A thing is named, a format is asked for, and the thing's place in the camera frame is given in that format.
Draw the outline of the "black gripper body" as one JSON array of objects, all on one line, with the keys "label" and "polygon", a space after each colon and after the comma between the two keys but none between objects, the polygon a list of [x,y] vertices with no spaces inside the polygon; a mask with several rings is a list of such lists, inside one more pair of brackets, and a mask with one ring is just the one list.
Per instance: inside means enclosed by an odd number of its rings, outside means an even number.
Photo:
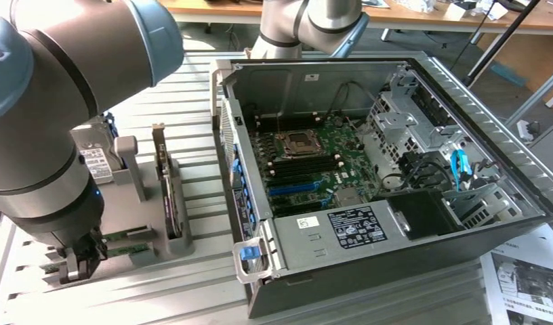
[{"label": "black gripper body", "polygon": [[102,212],[101,198],[81,198],[42,217],[9,219],[36,241],[53,247],[60,257],[66,257],[68,251],[77,257],[104,257],[106,248],[98,229]]}]

